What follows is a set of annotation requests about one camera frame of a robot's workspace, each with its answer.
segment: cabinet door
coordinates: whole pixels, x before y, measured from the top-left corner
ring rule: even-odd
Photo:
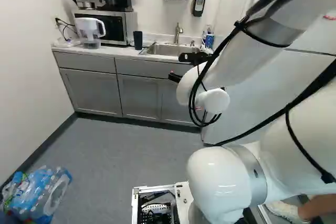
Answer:
[[[75,111],[122,115],[115,74],[70,69],[60,72]]]
[[[177,83],[163,80],[162,121],[192,126],[194,124],[190,119],[188,106],[179,104],[176,98],[176,89]]]
[[[159,121],[163,80],[118,75],[123,116]]]

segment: drawer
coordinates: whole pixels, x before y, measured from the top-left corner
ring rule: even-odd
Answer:
[[[116,72],[114,58],[71,54],[68,52],[54,52],[54,55],[60,68],[71,68],[106,73]]]
[[[156,62],[146,60],[125,60],[115,59],[117,73],[128,74],[131,76],[144,76],[167,79],[170,71],[176,74],[184,75],[189,69],[193,68],[192,65]]]

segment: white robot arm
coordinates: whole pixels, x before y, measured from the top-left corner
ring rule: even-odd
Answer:
[[[201,74],[195,67],[184,75],[178,101],[190,105],[194,93],[197,105],[221,113],[229,96],[220,87],[245,80],[333,7],[334,0],[257,1],[240,23],[245,31],[237,29],[217,59],[200,65]],[[328,71],[335,76],[336,61]],[[299,194],[336,193],[335,122],[333,80],[276,120],[263,139],[195,152],[187,165],[193,207],[212,224],[235,223],[250,206]]]

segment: sink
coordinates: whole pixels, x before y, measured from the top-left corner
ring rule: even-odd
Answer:
[[[149,48],[143,50],[140,54],[180,56],[183,52],[199,52],[199,48],[191,47],[186,44],[153,44]]]

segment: shoe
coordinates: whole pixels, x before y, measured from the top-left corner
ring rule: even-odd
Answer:
[[[310,221],[301,220],[298,215],[298,207],[283,203],[282,201],[275,201],[265,204],[267,209],[274,215],[282,217],[292,224],[309,224]]]

